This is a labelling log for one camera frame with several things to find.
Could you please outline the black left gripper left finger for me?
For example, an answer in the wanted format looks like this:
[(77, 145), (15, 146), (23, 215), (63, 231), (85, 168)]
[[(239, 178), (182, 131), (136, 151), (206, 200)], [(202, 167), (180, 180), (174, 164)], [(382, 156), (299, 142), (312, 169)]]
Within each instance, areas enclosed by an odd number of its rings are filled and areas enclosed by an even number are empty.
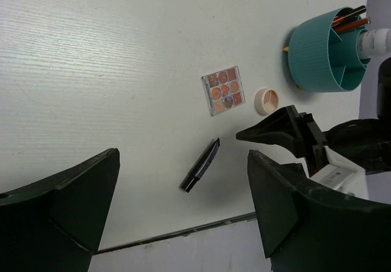
[(87, 271), (98, 251), (120, 170), (107, 149), (1, 194), (1, 271)]

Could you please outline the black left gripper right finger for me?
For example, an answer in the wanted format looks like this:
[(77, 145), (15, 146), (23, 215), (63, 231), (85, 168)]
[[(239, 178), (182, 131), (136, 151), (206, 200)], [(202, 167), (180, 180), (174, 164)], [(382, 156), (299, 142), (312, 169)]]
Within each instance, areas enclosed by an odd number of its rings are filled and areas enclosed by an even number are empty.
[(390, 205), (327, 188), (257, 150), (247, 174), (274, 271), (390, 270)]

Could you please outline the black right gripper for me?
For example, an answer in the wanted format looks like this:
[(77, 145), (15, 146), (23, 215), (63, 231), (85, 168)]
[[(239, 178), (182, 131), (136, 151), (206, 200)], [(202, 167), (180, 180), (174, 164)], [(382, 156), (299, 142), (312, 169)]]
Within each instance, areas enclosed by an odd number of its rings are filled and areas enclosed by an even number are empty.
[(390, 171), (390, 122), (379, 119), (350, 120), (321, 131), (312, 114), (299, 113), (290, 105), (239, 131), (236, 139), (279, 145), (296, 158), (304, 157), (311, 174), (329, 162), (326, 147), (363, 167), (367, 174)]

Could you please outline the black squeeze tube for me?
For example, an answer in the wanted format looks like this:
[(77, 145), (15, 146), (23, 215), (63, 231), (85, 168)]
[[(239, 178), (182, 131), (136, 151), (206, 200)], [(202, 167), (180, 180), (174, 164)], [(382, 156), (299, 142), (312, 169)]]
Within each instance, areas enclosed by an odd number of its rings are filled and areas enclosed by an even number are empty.
[(194, 185), (202, 178), (210, 164), (214, 160), (220, 147), (220, 139), (217, 138), (209, 144), (209, 146), (203, 151), (201, 156), (197, 159), (195, 164), (187, 173), (185, 179), (180, 184), (179, 188), (189, 193), (193, 189)]

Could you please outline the dark red lip gloss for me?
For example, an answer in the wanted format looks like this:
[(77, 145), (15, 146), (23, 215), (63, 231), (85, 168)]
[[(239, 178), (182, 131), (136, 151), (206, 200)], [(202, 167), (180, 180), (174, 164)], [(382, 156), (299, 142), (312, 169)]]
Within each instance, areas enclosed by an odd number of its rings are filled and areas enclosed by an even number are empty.
[(356, 29), (362, 28), (370, 23), (370, 20), (368, 18), (363, 18), (357, 21), (353, 21), (351, 23), (342, 24), (339, 26), (336, 26), (334, 28), (334, 31), (337, 34), (344, 34), (346, 32), (354, 31)]

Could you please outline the white pink spray bottle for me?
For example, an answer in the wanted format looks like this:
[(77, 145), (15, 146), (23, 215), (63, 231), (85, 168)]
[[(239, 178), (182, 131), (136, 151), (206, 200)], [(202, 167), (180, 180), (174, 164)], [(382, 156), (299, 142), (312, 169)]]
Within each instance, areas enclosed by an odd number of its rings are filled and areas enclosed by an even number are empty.
[(358, 37), (359, 59), (370, 59), (390, 53), (390, 29), (382, 28), (363, 32)]

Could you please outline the red lip gloss tube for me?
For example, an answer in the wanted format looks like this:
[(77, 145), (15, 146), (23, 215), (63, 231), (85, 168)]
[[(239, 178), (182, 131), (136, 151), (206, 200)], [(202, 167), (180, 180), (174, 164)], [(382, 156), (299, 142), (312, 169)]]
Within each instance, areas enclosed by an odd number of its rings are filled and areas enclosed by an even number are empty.
[(334, 20), (332, 22), (332, 27), (354, 21), (359, 15), (365, 13), (366, 9), (367, 9), (366, 6), (362, 5), (362, 6), (356, 7), (355, 9), (351, 9), (351, 10), (345, 10), (345, 11), (342, 10), (334, 18)]

